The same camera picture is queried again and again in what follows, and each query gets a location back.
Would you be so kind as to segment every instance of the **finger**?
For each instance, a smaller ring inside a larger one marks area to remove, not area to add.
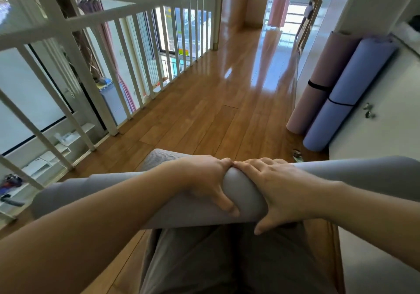
[[[274,164],[274,160],[264,157],[260,159],[263,163],[268,164],[268,165],[273,165]]]
[[[258,159],[250,159],[250,160],[247,160],[246,163],[254,166],[254,168],[258,169],[259,171],[262,171],[267,166],[266,163]]]
[[[248,176],[249,179],[251,179],[255,183],[258,182],[260,172],[252,164],[246,163],[244,161],[235,161],[234,167],[241,170],[244,174]]]
[[[279,164],[284,164],[284,163],[288,163],[286,160],[284,159],[274,159],[275,163],[279,163]]]
[[[221,163],[222,163],[223,169],[225,171],[228,171],[228,169],[230,167],[232,167],[232,159],[230,159],[230,158],[224,158],[224,159],[222,159],[221,160]]]
[[[277,226],[277,222],[271,217],[270,212],[257,223],[254,229],[255,235],[260,235]]]
[[[223,211],[229,212],[234,217],[239,217],[239,209],[222,191],[219,186],[219,192],[212,197],[212,201]]]

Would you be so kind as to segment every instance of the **purple curtain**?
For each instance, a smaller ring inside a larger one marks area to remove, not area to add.
[[[290,0],[274,0],[271,6],[270,17],[268,25],[281,28],[286,22],[287,9],[289,8]]]
[[[102,2],[100,0],[81,0],[80,3],[78,4],[78,7],[85,13],[94,13],[94,12],[100,12],[103,11],[103,5]],[[126,95],[129,107],[131,112],[134,112],[136,110],[136,106],[134,104],[134,100],[133,97],[130,94],[129,88],[127,87],[127,84],[124,82],[124,80],[122,79],[119,70],[118,70],[118,63],[117,60],[115,58],[115,54],[114,54],[114,47],[113,47],[113,43],[112,43],[112,37],[111,37],[111,30],[109,28],[108,22],[102,23],[101,25],[98,26],[98,30],[101,34],[102,40],[105,43],[105,46],[107,48],[108,51],[108,55],[111,58],[115,70],[117,72],[117,76],[118,76],[118,83],[121,86],[121,88],[124,91],[124,94]]]

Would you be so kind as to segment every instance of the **hardwood floor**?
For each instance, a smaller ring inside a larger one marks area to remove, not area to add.
[[[240,31],[182,73],[63,180],[137,171],[154,148],[289,162],[299,149],[305,161],[327,159],[304,149],[302,138],[286,130],[294,101],[292,43],[278,31]],[[337,228],[323,220],[305,226],[315,257],[343,292]],[[148,233],[137,233],[83,293],[137,294]]]

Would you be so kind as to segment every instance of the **leg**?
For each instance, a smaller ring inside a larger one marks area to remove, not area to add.
[[[259,236],[254,227],[255,223],[234,227],[243,292],[337,293],[312,256],[302,223]]]
[[[154,230],[140,293],[236,291],[229,226]]]

